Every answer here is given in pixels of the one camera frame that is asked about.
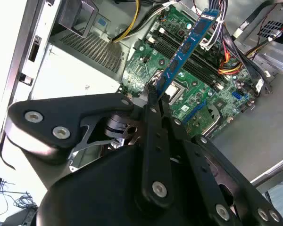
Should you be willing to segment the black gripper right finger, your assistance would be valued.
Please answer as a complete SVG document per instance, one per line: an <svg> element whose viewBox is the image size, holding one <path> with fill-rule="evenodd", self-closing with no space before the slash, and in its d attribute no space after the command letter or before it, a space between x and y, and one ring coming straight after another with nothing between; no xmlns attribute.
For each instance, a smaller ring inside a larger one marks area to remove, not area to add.
<svg viewBox="0 0 283 226"><path fill-rule="evenodd" d="M189 211L198 226L283 226L275 207L203 135L189 137L171 116L168 95L159 99L171 157L180 162Z"/></svg>

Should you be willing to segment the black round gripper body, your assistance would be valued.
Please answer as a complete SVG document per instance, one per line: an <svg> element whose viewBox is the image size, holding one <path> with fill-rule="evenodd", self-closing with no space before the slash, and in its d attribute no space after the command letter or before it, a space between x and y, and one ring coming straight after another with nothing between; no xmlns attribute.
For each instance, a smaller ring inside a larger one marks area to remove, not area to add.
<svg viewBox="0 0 283 226"><path fill-rule="evenodd" d="M158 209L142 202L142 154L121 148L57 181L36 216L39 226L216 226L189 169L170 161L174 202Z"/></svg>

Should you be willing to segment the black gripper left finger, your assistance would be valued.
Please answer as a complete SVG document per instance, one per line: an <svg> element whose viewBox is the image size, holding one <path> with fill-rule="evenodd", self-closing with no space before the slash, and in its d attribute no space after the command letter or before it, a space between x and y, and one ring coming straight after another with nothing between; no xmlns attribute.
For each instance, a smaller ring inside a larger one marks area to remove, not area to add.
<svg viewBox="0 0 283 226"><path fill-rule="evenodd" d="M141 104L120 93L17 102L8 109L5 133L17 147L49 164L61 164L75 152L122 138L123 151L142 154L137 196L167 208L173 201L167 131L162 99L154 86Z"/></svg>

